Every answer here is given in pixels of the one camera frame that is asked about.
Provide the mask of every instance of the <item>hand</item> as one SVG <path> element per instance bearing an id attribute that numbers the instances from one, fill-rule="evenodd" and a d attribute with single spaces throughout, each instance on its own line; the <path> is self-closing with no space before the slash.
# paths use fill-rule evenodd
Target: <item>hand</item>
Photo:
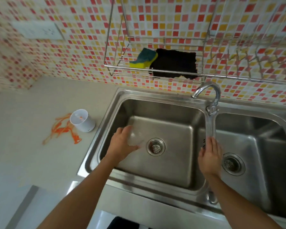
<path id="1" fill-rule="evenodd" d="M 139 146 L 137 145 L 128 145 L 127 140 L 131 129 L 131 125 L 128 125 L 125 128 L 118 128 L 111 138 L 106 156 L 113 157 L 117 164 L 120 161 L 124 160 L 128 156 L 128 154 L 139 149 Z"/>
<path id="2" fill-rule="evenodd" d="M 206 139 L 206 149 L 201 148 L 198 156 L 198 164 L 203 176 L 208 179 L 215 175 L 220 178 L 222 161 L 222 149 L 213 137 Z"/>

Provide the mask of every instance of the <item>electrical outlet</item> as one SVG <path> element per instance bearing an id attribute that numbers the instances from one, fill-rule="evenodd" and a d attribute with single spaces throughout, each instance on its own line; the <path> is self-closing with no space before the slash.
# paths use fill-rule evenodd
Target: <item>electrical outlet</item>
<path id="1" fill-rule="evenodd" d="M 15 21 L 11 23 L 25 38 L 63 40 L 59 29 L 52 21 Z"/>

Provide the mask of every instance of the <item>sink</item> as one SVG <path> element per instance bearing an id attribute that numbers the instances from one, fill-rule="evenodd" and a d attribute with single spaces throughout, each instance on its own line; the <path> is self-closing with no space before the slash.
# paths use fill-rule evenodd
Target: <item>sink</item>
<path id="1" fill-rule="evenodd" d="M 78 170 L 86 177 L 106 155 L 118 127 L 133 125 L 140 149 L 106 184 L 212 219 L 226 221 L 199 170 L 206 135 L 224 148 L 222 180 L 286 228 L 286 109 L 119 88 Z"/>
<path id="2" fill-rule="evenodd" d="M 133 125 L 131 139 L 138 141 L 141 147 L 120 162 L 117 169 L 187 189 L 201 188 L 204 178 L 196 175 L 200 150 L 197 135 L 205 130 L 205 117 L 201 110 L 152 101 L 126 100 L 114 118 L 101 150 L 101 159 L 117 128 L 127 125 Z"/>
<path id="3" fill-rule="evenodd" d="M 219 114 L 222 180 L 265 212 L 286 218 L 286 133 L 273 120 Z"/>

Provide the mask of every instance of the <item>orange residue in cup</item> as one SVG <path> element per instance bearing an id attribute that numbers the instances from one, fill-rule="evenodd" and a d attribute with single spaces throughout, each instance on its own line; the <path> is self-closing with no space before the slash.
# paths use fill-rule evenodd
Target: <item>orange residue in cup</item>
<path id="1" fill-rule="evenodd" d="M 49 142 L 52 137 L 57 134 L 56 138 L 59 137 L 64 132 L 70 132 L 71 136 L 74 140 L 74 144 L 79 143 L 82 139 L 79 137 L 79 135 L 76 132 L 76 129 L 74 128 L 74 125 L 71 124 L 70 120 L 67 121 L 67 124 L 65 127 L 61 127 L 62 122 L 66 119 L 69 119 L 72 113 L 68 113 L 67 115 L 63 117 L 55 118 L 56 122 L 53 124 L 51 129 L 51 134 L 42 141 L 42 144 L 45 145 Z"/>

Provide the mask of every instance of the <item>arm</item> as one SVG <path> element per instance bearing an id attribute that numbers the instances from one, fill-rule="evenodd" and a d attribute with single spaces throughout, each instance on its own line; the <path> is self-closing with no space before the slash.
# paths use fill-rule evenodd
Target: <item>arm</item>
<path id="1" fill-rule="evenodd" d="M 216 195 L 230 226 L 233 229 L 281 229 L 260 208 L 221 180 L 221 160 L 221 146 L 215 138 L 207 138 L 206 149 L 201 148 L 199 152 L 199 168 Z"/>
<path id="2" fill-rule="evenodd" d="M 118 128 L 107 154 L 73 191 L 65 196 L 37 229 L 86 229 L 112 169 L 138 146 L 129 146 L 131 126 Z"/>

